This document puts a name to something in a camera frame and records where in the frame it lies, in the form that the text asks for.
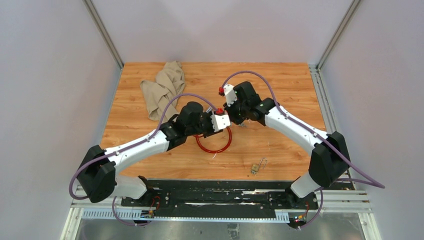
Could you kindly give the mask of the red cable lock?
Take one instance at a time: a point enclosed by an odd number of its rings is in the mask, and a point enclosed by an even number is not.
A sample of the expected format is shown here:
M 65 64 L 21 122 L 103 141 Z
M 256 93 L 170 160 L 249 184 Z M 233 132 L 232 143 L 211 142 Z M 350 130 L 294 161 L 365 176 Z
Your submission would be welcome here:
M 203 139 L 205 138 L 203 134 L 194 135 L 197 146 L 204 152 L 209 154 L 219 154 L 226 151 L 232 144 L 233 141 L 233 132 L 230 128 L 227 128 L 227 136 L 219 137 L 214 139 L 212 142 L 204 145 Z

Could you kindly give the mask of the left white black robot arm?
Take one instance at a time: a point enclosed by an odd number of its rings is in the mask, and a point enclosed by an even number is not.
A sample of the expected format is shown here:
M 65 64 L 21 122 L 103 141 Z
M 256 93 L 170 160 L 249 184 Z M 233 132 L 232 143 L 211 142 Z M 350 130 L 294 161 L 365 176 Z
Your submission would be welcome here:
M 79 169 L 72 178 L 84 190 L 83 196 L 74 193 L 75 200 L 89 199 L 99 203 L 109 197 L 134 199 L 140 206 L 149 206 L 153 193 L 142 177 L 122 175 L 122 171 L 150 156 L 165 153 L 183 145 L 189 136 L 217 134 L 228 125 L 222 112 L 204 111 L 201 104 L 190 101 L 168 121 L 155 130 L 130 142 L 103 149 L 99 145 L 87 151 Z

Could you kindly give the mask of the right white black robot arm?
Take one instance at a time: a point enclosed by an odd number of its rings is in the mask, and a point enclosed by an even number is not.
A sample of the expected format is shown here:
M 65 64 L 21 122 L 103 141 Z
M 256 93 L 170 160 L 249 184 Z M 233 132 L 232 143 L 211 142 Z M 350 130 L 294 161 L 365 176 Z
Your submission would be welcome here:
M 231 122 L 256 121 L 290 138 L 310 156 L 307 172 L 284 190 L 282 200 L 291 208 L 299 208 L 309 194 L 330 187 L 348 170 L 348 163 L 340 156 L 349 157 L 341 133 L 315 129 L 290 114 L 273 98 L 261 99 L 248 81 L 235 86 L 226 84 L 219 88 L 218 93 L 225 97 L 223 107 Z

